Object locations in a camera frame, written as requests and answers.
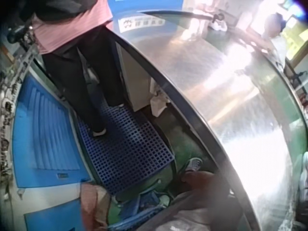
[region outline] person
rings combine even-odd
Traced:
[[[276,62],[278,69],[281,71],[284,70],[287,55],[287,43],[281,35],[285,27],[286,21],[283,19],[283,16],[275,13],[267,17],[264,25],[264,33],[261,37],[246,34],[257,46],[269,52]]]
[[[121,79],[105,27],[112,18],[107,0],[28,0],[20,12],[32,20],[46,71],[93,137],[106,133],[83,76],[79,53],[96,72],[109,106],[123,105]]]
[[[230,200],[230,188],[219,174],[199,171],[200,158],[189,160],[180,177],[182,192],[172,204],[137,231],[232,231],[237,229],[242,209]]]

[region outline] blue panel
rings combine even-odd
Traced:
[[[74,139],[68,109],[32,76],[25,78],[18,99],[13,160],[19,188],[90,179]]]
[[[183,0],[108,0],[112,14],[124,11],[181,10]]]
[[[28,231],[85,231],[79,200],[25,214]]]
[[[94,97],[97,101],[101,95]],[[104,187],[116,194],[152,176],[167,166],[174,156],[141,112],[130,108],[99,105],[107,134],[93,139],[81,120],[79,128],[90,159]]]

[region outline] black pants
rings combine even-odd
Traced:
[[[104,26],[88,31],[42,58],[56,87],[78,116],[93,131],[100,132],[104,124],[90,100],[78,50],[96,72],[108,105],[122,104],[121,80]]]

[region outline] person in background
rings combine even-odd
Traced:
[[[106,133],[91,102],[78,52],[96,72],[109,106],[122,106],[122,85],[105,24],[112,18],[107,0],[27,0],[20,12],[32,20],[39,53],[56,87],[93,137]]]
[[[246,33],[249,39],[262,49],[266,49],[273,57],[277,67],[283,71],[287,55],[287,43],[281,35],[286,27],[286,21],[279,13],[267,17],[264,25],[264,33],[261,37]]]

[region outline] wall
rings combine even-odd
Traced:
[[[308,70],[308,54],[299,62],[294,68],[295,72],[307,71]]]

